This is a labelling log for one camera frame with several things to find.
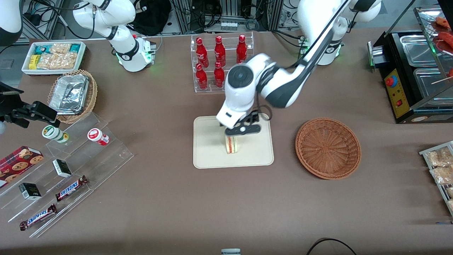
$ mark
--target red bottle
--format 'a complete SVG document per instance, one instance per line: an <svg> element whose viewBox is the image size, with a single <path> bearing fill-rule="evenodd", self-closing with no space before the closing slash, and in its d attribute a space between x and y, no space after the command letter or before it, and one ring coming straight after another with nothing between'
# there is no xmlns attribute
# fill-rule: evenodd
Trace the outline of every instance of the red bottle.
<svg viewBox="0 0 453 255"><path fill-rule="evenodd" d="M206 72L203 70L203 66L200 63L197 63L195 66L197 68L197 72L195 76L197 77L197 82L201 90L207 89L207 76Z"/></svg>
<svg viewBox="0 0 453 255"><path fill-rule="evenodd" d="M223 88L223 82L225 81L225 72L223 71L222 64L219 61L216 62L214 77L216 79L217 88Z"/></svg>
<svg viewBox="0 0 453 255"><path fill-rule="evenodd" d="M216 36L216 47L214 48L214 53L216 54L216 61L220 62L222 66L227 64L225 56L225 46L222 43L222 37Z"/></svg>
<svg viewBox="0 0 453 255"><path fill-rule="evenodd" d="M207 50L203 45L203 40L198 37L195 41L197 42L198 62L202 64L204 68L207 68L209 66L209 60L207 59Z"/></svg>
<svg viewBox="0 0 453 255"><path fill-rule="evenodd" d="M246 36L241 34L239 36L239 43L236 48L236 63L240 64L245 62L247 58L247 45L246 45Z"/></svg>

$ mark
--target brown woven basket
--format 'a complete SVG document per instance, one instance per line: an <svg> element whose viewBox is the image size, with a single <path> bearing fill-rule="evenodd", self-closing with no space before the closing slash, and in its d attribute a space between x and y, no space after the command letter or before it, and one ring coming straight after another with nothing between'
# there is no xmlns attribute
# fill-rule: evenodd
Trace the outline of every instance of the brown woven basket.
<svg viewBox="0 0 453 255"><path fill-rule="evenodd" d="M77 70L73 72L69 72L67 74L63 74L62 76L65 75L76 75L76 74L83 74L87 76L90 79L90 83L88 85L88 92L87 92L87 98L85 100L85 107L84 110L81 114L79 115L57 115L57 119L63 123L67 124L72 124L76 122L79 119L86 118L88 114L93 110L94 105L96 104L96 96L97 96L97 84L96 81L94 80L93 76L85 70ZM53 90L55 89L55 85L57 84L58 79L53 83L52 88L50 89L50 93L47 96L47 104L50 103L50 99L52 99L53 96Z"/></svg>
<svg viewBox="0 0 453 255"><path fill-rule="evenodd" d="M296 153L312 174L328 180L343 179L359 166L359 141L345 124L329 118L307 121L297 132Z"/></svg>

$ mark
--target stainless steel tray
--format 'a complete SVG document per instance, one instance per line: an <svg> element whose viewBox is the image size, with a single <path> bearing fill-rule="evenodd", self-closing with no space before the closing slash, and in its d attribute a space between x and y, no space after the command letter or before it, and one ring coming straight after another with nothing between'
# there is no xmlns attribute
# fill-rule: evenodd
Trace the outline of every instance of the stainless steel tray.
<svg viewBox="0 0 453 255"><path fill-rule="evenodd" d="M443 77L440 74L439 68L418 68L414 71L414 76L424 98L432 93L437 93L439 89L445 86L446 81L431 84L435 81L442 80ZM439 96L434 97L429 104L453 104L453 90L448 89L444 91Z"/></svg>
<svg viewBox="0 0 453 255"><path fill-rule="evenodd" d="M436 61L423 35L405 35L400 38L409 64L413 67L434 67Z"/></svg>

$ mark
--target cookie box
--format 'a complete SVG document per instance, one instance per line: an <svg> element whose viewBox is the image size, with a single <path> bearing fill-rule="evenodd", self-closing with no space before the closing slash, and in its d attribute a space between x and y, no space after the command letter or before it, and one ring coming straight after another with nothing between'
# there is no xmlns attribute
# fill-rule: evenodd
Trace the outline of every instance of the cookie box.
<svg viewBox="0 0 453 255"><path fill-rule="evenodd" d="M0 160L0 188L44 159L40 151L21 146Z"/></svg>

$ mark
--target black bag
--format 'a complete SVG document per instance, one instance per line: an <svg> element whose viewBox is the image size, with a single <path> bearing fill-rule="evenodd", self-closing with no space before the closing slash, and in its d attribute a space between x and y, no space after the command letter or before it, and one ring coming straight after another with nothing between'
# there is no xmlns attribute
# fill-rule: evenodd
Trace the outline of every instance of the black bag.
<svg viewBox="0 0 453 255"><path fill-rule="evenodd" d="M146 36L162 32L171 11L169 0L136 0L134 6L135 19L128 28Z"/></svg>

